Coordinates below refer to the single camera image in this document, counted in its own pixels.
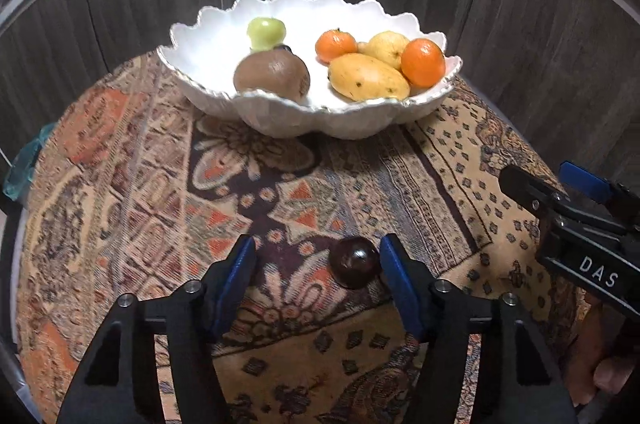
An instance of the yellow pear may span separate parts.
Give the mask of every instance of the yellow pear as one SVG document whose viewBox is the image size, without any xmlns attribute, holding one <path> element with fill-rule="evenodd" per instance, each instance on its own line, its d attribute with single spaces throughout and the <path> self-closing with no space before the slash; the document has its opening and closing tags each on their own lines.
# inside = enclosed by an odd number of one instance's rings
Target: yellow pear
<svg viewBox="0 0 640 424">
<path fill-rule="evenodd" d="M 399 71 L 401 66 L 400 58 L 408 44 L 409 39 L 402 34 L 387 30 L 373 36 L 362 48 L 358 46 L 358 51 L 361 54 L 386 62 L 389 66 Z"/>
</svg>

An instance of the human hand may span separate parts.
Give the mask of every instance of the human hand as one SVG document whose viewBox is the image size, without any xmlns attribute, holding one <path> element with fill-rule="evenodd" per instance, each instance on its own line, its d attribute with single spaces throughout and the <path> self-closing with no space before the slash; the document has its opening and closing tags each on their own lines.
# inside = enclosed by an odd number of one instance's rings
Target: human hand
<svg viewBox="0 0 640 424">
<path fill-rule="evenodd" d="M 607 357 L 612 337 L 617 335 L 624 317 L 606 309 L 589 294 L 591 309 L 585 316 L 578 338 L 572 345 L 564 371 L 564 384 L 574 406 L 588 404 L 598 390 L 617 394 L 636 365 L 637 357 Z"/>
</svg>

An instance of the text das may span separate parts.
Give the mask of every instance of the text das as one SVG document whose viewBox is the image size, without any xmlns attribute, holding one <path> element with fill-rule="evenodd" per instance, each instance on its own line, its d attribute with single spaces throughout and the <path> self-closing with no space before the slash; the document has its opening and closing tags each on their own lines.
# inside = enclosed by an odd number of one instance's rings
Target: text das
<svg viewBox="0 0 640 424">
<path fill-rule="evenodd" d="M 597 279 L 599 283 L 602 283 L 604 278 L 604 284 L 611 288 L 616 284 L 616 279 L 618 279 L 618 274 L 615 272 L 610 273 L 608 276 L 604 270 L 604 265 L 600 265 L 596 267 L 593 272 L 591 272 L 591 267 L 593 266 L 593 260 L 589 256 L 585 256 L 580 264 L 581 272 L 588 272 L 591 274 L 591 279 Z"/>
</svg>

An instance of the finger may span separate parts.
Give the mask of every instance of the finger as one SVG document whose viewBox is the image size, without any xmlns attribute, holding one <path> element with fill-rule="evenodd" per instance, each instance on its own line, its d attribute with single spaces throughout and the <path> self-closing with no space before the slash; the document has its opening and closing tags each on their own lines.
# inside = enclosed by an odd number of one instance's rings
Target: finger
<svg viewBox="0 0 640 424">
<path fill-rule="evenodd" d="M 564 385 L 574 405 L 588 404 L 596 394 L 593 371 L 603 357 L 602 305 L 596 305 L 585 315 L 564 369 Z"/>
<path fill-rule="evenodd" d="M 600 305 L 602 303 L 602 301 L 600 301 L 598 298 L 596 298 L 596 296 L 589 292 L 584 293 L 584 301 L 590 304 L 592 307 L 594 305 Z"/>
<path fill-rule="evenodd" d="M 593 383 L 615 395 L 622 390 L 636 365 L 636 357 L 610 357 L 603 360 L 593 374 Z"/>
</svg>

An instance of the mango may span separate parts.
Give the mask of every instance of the mango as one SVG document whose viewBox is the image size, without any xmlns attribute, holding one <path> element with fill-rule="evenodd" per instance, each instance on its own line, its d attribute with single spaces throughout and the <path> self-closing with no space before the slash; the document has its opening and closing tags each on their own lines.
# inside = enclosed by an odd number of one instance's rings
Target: mango
<svg viewBox="0 0 640 424">
<path fill-rule="evenodd" d="M 388 64 L 363 54 L 345 54 L 329 64 L 329 82 L 351 100 L 409 96 L 410 86 L 402 74 Z"/>
</svg>

